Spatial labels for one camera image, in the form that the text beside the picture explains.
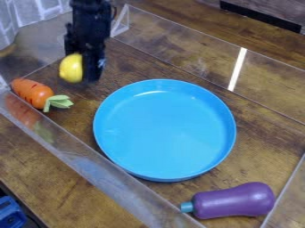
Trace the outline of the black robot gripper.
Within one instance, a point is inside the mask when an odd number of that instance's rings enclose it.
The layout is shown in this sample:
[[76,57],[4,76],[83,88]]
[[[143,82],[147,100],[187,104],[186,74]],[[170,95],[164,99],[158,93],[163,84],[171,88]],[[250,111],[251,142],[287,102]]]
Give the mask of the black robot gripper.
[[105,63],[104,41],[111,35],[115,7],[109,0],[69,0],[72,22],[65,24],[65,55],[81,53],[83,81],[96,82]]

